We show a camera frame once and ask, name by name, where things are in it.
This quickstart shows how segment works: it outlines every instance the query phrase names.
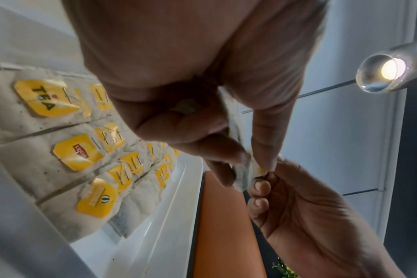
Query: skin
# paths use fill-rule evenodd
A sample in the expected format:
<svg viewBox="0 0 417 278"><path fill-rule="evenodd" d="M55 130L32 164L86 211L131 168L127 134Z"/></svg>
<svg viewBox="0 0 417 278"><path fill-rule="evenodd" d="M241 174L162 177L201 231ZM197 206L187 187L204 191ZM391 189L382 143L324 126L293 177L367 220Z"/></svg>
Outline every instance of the skin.
<svg viewBox="0 0 417 278"><path fill-rule="evenodd" d="M216 95L225 86L254 109L252 150L273 171L306 65L322 34L325 0L63 0L85 66L142 139L205 159L221 184L243 147ZM198 112L171 111L194 98Z"/></svg>
<svg viewBox="0 0 417 278"><path fill-rule="evenodd" d="M343 197L298 164L279 158L248 193L250 217L300 277L405 277Z"/></svg>

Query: glowing light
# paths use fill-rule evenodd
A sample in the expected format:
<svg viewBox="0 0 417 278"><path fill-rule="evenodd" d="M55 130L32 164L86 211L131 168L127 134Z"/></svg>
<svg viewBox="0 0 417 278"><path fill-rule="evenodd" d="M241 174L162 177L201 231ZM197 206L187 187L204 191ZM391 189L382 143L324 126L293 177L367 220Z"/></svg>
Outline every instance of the glowing light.
<svg viewBox="0 0 417 278"><path fill-rule="evenodd" d="M400 78L406 71L406 63L403 59L393 58L385 62L381 68L381 75L387 80Z"/></svg>

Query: lamp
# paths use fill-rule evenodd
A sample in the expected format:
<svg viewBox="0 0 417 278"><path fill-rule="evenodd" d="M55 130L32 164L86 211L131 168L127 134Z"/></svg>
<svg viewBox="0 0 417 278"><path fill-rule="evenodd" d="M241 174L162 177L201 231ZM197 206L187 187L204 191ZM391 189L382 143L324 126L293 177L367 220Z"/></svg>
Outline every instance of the lamp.
<svg viewBox="0 0 417 278"><path fill-rule="evenodd" d="M403 89L417 78L417 42L378 52L365 59L357 72L357 84L368 93Z"/></svg>

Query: lipton logo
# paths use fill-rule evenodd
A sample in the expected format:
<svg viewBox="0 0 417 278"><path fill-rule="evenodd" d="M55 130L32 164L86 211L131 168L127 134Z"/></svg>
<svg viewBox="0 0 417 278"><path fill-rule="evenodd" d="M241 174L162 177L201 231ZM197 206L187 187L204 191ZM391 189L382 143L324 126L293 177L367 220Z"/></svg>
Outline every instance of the lipton logo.
<svg viewBox="0 0 417 278"><path fill-rule="evenodd" d="M76 144L74 146L72 146L74 148L74 150L76 151L76 153L81 156L84 159L87 159L89 157L88 153L86 152L86 150L80 146L80 144Z"/></svg>

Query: orange panel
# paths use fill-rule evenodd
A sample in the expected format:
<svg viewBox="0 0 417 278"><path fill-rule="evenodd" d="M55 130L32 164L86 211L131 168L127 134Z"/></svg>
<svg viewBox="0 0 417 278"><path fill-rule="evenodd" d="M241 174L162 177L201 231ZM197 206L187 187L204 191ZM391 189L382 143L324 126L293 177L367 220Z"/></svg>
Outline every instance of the orange panel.
<svg viewBox="0 0 417 278"><path fill-rule="evenodd" d="M266 278L244 195L205 173L193 278Z"/></svg>

